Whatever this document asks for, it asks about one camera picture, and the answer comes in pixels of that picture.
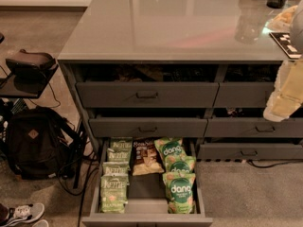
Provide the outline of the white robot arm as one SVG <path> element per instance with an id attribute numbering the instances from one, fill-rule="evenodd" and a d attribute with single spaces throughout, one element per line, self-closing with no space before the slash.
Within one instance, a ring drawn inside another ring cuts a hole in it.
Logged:
<path id="1" fill-rule="evenodd" d="M 288 22 L 293 46 L 303 50 L 303 1 L 297 6 L 283 10 L 274 19 Z M 295 62 L 284 61 L 276 74 L 275 89 L 271 93 L 263 117 L 269 121 L 281 122 L 288 119 L 303 104 L 303 58 Z"/>

